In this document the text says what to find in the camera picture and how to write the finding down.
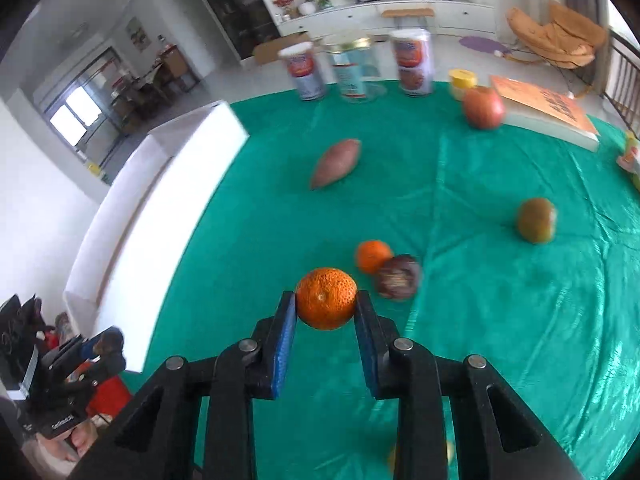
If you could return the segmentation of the orange tangerine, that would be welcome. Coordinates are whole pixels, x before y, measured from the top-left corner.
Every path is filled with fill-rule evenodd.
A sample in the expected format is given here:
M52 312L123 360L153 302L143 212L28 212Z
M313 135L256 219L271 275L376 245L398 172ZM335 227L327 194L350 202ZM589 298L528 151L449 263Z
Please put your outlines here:
M382 240L365 240L356 249L356 266L365 274L375 274L393 256L392 248Z
M355 280L346 272L314 269L296 286L297 316L316 330L336 330L354 316L357 292Z

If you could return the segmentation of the reddish sweet potato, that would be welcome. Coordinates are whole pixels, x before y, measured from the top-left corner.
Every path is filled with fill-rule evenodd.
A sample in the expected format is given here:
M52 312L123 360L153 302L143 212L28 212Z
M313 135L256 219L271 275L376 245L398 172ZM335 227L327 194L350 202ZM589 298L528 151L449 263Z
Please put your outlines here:
M346 139L332 145L320 158L311 177L310 188L325 188L348 176L358 164L361 142Z

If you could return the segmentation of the red apple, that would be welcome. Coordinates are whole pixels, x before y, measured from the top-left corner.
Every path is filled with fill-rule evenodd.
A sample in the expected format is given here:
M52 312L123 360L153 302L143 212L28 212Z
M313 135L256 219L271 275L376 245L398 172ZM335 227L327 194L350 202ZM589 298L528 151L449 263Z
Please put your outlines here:
M493 88L474 87L466 90L463 110L468 123L480 130L494 130L502 125L506 106Z

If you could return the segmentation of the dark purple passion fruit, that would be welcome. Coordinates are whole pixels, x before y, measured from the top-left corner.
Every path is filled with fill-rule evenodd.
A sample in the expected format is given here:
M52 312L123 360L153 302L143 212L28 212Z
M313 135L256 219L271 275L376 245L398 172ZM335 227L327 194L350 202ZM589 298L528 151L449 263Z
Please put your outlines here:
M422 266L410 255L387 260L375 273L375 288L382 297L393 300L412 298L422 281Z

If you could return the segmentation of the green tablecloth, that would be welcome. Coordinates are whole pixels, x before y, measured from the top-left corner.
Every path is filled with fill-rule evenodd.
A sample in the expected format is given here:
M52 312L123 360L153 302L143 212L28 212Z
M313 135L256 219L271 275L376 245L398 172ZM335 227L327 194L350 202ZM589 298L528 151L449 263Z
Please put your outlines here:
M590 152L504 126L471 128L439 84L388 84L367 103L336 91L236 103L250 136L191 237L157 320L140 388L168 356L216 356L272 315L309 271L362 289L357 246L382 240L422 266L406 301L375 311L438 356L488 359L588 479L604 479L639 432L639 194L616 164L622 130L597 122ZM310 188L322 155L361 142L352 172ZM532 244L518 210L543 197L554 239Z

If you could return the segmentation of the green red mango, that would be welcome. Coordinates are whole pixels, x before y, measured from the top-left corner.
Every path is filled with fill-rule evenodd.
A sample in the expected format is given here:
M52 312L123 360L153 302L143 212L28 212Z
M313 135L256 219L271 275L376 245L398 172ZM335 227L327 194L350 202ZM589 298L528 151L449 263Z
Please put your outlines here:
M547 244L554 239L558 212L543 197L526 200L518 210L518 232L532 244Z

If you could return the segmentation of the orange cover book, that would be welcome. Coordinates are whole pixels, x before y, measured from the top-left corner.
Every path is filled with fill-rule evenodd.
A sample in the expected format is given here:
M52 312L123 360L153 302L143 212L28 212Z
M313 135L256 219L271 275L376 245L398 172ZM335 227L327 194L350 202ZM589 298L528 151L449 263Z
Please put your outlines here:
M597 151L599 133L574 100L536 84L503 76L491 76L490 81L506 106L505 124Z

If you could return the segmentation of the small yellow lidded jar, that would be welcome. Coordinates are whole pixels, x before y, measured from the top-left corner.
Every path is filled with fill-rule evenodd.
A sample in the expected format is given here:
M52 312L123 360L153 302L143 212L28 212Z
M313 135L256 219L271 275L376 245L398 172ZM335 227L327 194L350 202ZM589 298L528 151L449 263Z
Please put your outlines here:
M457 101L462 101L465 93L477 85L476 73L470 70L453 68L449 71L448 76L450 93Z

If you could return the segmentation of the right porridge can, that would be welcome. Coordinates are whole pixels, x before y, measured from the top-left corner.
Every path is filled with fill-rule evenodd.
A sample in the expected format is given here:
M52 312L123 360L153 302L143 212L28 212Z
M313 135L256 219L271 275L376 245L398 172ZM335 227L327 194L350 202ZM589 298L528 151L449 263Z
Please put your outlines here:
M431 34L424 28L396 29L390 33L390 44L401 90L409 96L430 94L435 73Z

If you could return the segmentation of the porridge can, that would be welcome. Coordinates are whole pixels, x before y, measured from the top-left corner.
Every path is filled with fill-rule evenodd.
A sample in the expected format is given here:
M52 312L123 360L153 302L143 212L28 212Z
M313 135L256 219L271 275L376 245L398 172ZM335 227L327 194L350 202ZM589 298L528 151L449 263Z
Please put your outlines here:
M299 97L303 101L321 99L326 94L326 83L320 72L311 41L300 42L281 49L278 58L291 76Z
M435 73L431 34L424 28L396 29L390 33L390 44L401 90L409 96L430 94Z

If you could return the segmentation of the clear plastic jar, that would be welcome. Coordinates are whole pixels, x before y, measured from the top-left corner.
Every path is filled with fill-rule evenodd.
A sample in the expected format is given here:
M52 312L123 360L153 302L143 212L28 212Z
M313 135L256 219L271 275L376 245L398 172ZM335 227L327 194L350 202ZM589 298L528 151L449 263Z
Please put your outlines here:
M326 36L323 51L329 57L337 87L348 102L371 102L384 96L372 39L362 32Z

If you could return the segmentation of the orange lounge chair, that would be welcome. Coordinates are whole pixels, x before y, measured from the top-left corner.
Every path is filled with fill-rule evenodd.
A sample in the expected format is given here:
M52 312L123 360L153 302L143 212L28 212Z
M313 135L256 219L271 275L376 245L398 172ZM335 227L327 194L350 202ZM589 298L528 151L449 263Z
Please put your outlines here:
M539 24L514 6L506 21L529 50L553 66L576 70L592 63L608 40L606 30L555 0L548 0L548 13L550 22Z

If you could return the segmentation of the left porridge can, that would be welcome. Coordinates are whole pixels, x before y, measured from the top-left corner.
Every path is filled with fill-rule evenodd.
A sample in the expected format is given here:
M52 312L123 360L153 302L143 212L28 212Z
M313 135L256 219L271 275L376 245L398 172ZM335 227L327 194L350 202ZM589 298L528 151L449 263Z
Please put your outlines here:
M303 101L321 99L326 94L326 83L320 72L311 41L300 42L281 49L278 58L291 76L299 97Z

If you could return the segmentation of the white tv cabinet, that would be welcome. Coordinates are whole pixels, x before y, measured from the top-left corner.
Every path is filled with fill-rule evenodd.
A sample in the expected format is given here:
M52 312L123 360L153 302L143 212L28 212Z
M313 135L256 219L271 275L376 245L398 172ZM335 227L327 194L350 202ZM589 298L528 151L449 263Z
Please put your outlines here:
M301 18L291 18L277 24L282 36L306 32L312 39L324 38L338 32L367 32L386 34L396 29L389 18L382 18L386 8L416 8L431 6L436 18L430 18L427 29L434 35L465 36L484 35L495 37L497 25L492 6L445 0L388 0L358 3L351 6L334 6ZM419 27L413 20L405 20L401 28Z

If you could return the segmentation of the small wooden stool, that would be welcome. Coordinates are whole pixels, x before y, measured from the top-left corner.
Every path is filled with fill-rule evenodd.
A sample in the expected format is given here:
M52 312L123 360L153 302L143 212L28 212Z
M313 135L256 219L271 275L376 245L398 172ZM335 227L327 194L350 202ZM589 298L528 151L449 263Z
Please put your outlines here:
M417 6L416 8L386 8L381 12L382 18L389 18L397 29L402 27L405 20L413 20L419 27L428 29L428 20L436 18L436 12L431 6Z

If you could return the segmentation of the dark bookshelf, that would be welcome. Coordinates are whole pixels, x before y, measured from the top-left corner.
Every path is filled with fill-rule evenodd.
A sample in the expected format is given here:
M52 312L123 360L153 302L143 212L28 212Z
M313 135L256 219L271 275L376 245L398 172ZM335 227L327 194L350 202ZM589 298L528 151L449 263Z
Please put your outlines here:
M240 59L254 47L280 38L264 0L206 0Z

